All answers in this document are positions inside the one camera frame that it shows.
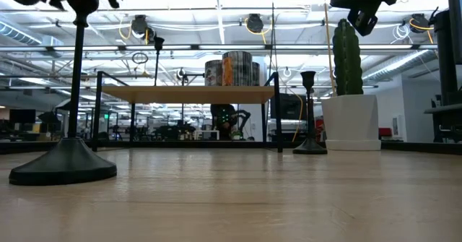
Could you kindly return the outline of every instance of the black metal table frame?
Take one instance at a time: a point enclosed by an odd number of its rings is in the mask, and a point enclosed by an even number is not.
[[[121,83],[124,86],[128,86],[125,82],[117,79],[114,76],[109,75],[106,72],[98,72],[97,73],[97,87],[96,87],[96,101],[95,101],[95,114],[93,117],[95,119],[93,120],[93,133],[92,133],[92,150],[93,152],[97,152],[98,148],[98,133],[100,131],[100,125],[99,125],[99,120],[96,120],[96,118],[99,118],[99,115],[101,113],[101,95],[103,93],[103,77],[110,77],[111,79],[114,79],[115,81]],[[279,97],[279,73],[278,72],[273,72],[271,76],[268,78],[264,86],[270,86],[271,82],[274,81],[274,102],[275,102],[275,108],[276,108],[276,135],[277,135],[277,152],[282,152],[283,150],[283,139],[282,139],[282,123],[281,123],[281,102],[280,102],[280,97]],[[130,146],[133,146],[134,143],[134,136],[135,136],[135,127],[134,124],[136,123],[135,119],[135,103],[131,104],[131,123],[130,123]],[[265,103],[261,104],[261,124],[262,124],[262,133],[263,133],[263,148],[268,147],[267,145],[267,112],[265,109]]]

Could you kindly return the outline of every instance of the ceiling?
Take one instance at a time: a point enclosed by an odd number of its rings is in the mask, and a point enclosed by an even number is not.
[[[276,44],[310,45],[327,44],[326,27],[322,26],[325,20],[325,0],[274,0],[275,9],[275,40]],[[0,21],[13,22],[24,32],[31,35],[53,36],[62,42],[64,46],[73,46],[75,40],[75,27],[72,24],[75,13],[64,2],[66,11],[62,12],[45,3],[25,7],[12,0],[0,0]],[[135,15],[147,16],[147,22],[158,36],[165,39],[165,45],[192,45],[192,44],[263,44],[265,40],[271,42],[271,33],[264,35],[250,34],[245,26],[245,19],[249,14],[260,14],[266,28],[271,26],[271,0],[123,0],[120,1],[120,9],[111,9],[108,0],[100,0],[100,8],[89,16],[89,27],[85,30],[84,44],[86,46],[131,46],[144,45],[144,39],[137,38],[128,27]],[[410,43],[429,43],[427,34],[406,33],[406,37],[397,35],[398,26],[402,22],[408,22],[412,14],[422,13],[428,19],[433,10],[448,8],[448,0],[398,0],[393,6],[382,4],[377,13],[379,22],[376,29],[367,37],[359,37],[360,44],[383,44],[399,45]],[[329,7],[328,28],[330,35],[334,33],[337,22],[346,18],[348,10]],[[23,46],[23,43],[0,35],[2,46]],[[134,74],[137,67],[131,61],[133,51],[126,52],[88,52],[82,64],[82,71],[87,74],[96,74],[103,70],[109,74],[126,75]],[[155,51],[145,51],[149,55],[146,71],[153,74],[155,68]],[[175,74],[180,68],[187,72],[203,73],[204,64],[207,61],[221,59],[224,51],[163,51],[160,54],[159,80],[164,85],[175,85]],[[379,64],[395,55],[390,51],[375,52],[369,54],[363,51],[362,68],[367,71],[372,66]],[[60,69],[60,75],[69,75],[72,72],[71,53],[63,53],[60,57],[52,57],[33,52],[10,52],[0,53],[3,59],[12,57],[19,59],[34,68],[42,69],[38,72],[31,69],[27,75],[44,74]],[[254,56],[268,65],[269,52],[258,52]],[[280,71],[288,69],[291,74],[282,76],[290,85],[300,85],[301,77],[298,72],[313,70],[318,72],[317,85],[329,84],[329,58],[327,51],[318,53],[284,52],[277,56]],[[19,64],[15,68],[9,63],[2,70],[4,74],[26,74],[19,70]],[[137,73],[142,73],[144,66],[137,68]],[[153,85],[150,78],[127,78],[125,82],[130,85]],[[202,85],[203,79],[197,78],[192,85]],[[14,84],[23,85],[27,82],[16,81]]]

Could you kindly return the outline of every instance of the black candlestick holder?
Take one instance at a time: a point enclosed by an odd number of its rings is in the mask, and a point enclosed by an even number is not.
[[[97,10],[99,0],[67,1],[77,13],[77,18],[74,21],[77,26],[77,34],[68,137],[61,139],[52,150],[39,158],[14,168],[9,174],[9,182],[14,185],[48,186],[83,183],[99,181],[117,175],[116,164],[97,156],[82,139],[77,137],[84,31],[88,26],[87,17]]]
[[[315,84],[315,74],[316,72],[302,72],[303,86],[306,89],[308,97],[308,109],[307,109],[307,138],[306,140],[297,148],[293,150],[293,153],[296,155],[325,155],[327,150],[322,148],[315,140],[315,122],[314,122],[314,113],[313,113],[313,102],[310,98],[311,89]]]

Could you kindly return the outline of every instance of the white planter pot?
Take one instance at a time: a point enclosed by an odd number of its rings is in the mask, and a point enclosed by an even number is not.
[[[323,115],[328,150],[380,150],[375,95],[343,95],[323,100]]]

